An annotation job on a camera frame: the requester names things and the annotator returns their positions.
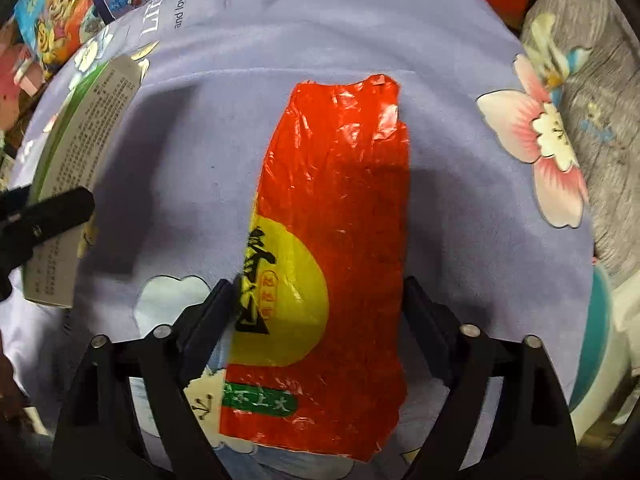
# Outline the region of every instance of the cartoon character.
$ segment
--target cartoon character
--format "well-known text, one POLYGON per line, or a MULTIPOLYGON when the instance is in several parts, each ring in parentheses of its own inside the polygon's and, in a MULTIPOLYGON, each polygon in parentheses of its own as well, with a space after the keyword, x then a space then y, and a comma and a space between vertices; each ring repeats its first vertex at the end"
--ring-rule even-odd
POLYGON ((109 10, 111 11, 112 14, 114 12, 119 12, 120 10, 122 10, 121 0, 111 0, 108 3, 108 7, 109 7, 109 10))
POLYGON ((80 24, 80 43, 85 44, 104 28, 104 22, 95 5, 91 5, 80 24))
POLYGON ((44 12, 35 22, 36 53, 45 79, 80 47, 81 23, 92 5, 91 0, 46 0, 44 12))
POLYGON ((139 7, 140 5, 142 5, 142 0, 128 0, 127 3, 131 7, 139 7))
POLYGON ((55 40, 68 36, 66 22, 69 21, 74 11, 74 1, 75 0, 46 0, 46 11, 49 15, 49 20, 53 24, 55 40))
POLYGON ((45 78, 53 76, 67 56, 66 36, 56 38, 53 28, 41 18, 35 22, 36 53, 44 66, 45 78))

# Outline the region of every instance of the crumpled plastic packaging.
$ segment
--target crumpled plastic packaging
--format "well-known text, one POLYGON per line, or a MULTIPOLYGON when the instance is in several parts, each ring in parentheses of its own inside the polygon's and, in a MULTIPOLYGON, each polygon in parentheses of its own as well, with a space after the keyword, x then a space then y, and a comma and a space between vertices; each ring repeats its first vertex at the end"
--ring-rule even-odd
POLYGON ((398 423, 398 92, 385 75, 295 87, 258 183, 220 433, 367 461, 398 423))

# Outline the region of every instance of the gray fabric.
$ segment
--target gray fabric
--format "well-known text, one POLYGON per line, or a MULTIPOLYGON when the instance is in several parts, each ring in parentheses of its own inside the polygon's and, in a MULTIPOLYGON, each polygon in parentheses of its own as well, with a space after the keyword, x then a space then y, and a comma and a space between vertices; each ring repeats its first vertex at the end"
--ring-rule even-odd
MULTIPOLYGON (((410 133, 406 274, 493 336, 538 334, 571 393, 591 290, 591 219, 585 212, 578 228, 551 227, 530 165, 482 119, 480 95, 522 91, 512 66, 522 46, 484 0, 156 0, 105 34, 113 38, 102 60, 159 44, 95 188, 97 241, 81 263, 75 307, 25 302, 14 274, 18 290, 0 314, 6 353, 46 423, 90 334, 140 336, 132 310, 151 277, 195 275, 213 286, 241 269, 262 157, 294 85, 381 72, 401 84, 410 133)), ((40 102, 14 185, 32 179, 43 128, 77 72, 65 66, 40 102)), ((446 396, 404 322, 399 343, 408 383, 399 426, 352 478, 399 478, 401 454, 420 446, 446 396)))
POLYGON ((532 23, 545 12, 556 17, 552 38, 562 52, 591 49, 564 82, 559 110, 587 181, 596 256, 617 286, 640 269, 638 38, 614 0, 537 0, 523 43, 534 43, 532 23))

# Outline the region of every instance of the green stripe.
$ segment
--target green stripe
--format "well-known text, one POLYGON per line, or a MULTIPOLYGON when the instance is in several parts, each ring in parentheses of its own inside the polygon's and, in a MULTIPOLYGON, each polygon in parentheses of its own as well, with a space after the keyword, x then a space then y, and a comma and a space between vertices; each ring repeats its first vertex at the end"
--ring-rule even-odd
POLYGON ((94 81, 100 75, 104 67, 107 66, 106 63, 96 67, 90 74, 85 76, 84 79, 78 84, 76 89, 74 90, 73 97, 69 101, 62 117, 58 117, 56 123, 53 127, 53 131, 49 134, 51 136, 50 143, 48 142, 48 146, 45 147, 44 152, 40 158, 38 163, 38 168, 36 170, 36 174, 33 177, 33 182, 31 183, 30 190, 30 203, 36 203, 40 201, 40 191, 42 190, 42 186, 44 184, 44 180, 47 176, 47 171, 49 170, 49 166, 51 165, 51 161, 53 160, 53 156, 56 154, 56 149, 64 137, 66 128, 69 126, 69 123, 76 113, 78 106, 82 102, 82 99, 91 88, 91 85, 94 84, 94 81))
POLYGON ((225 383, 222 405, 244 412, 289 416, 298 409, 298 400, 285 390, 273 390, 249 384, 225 383))

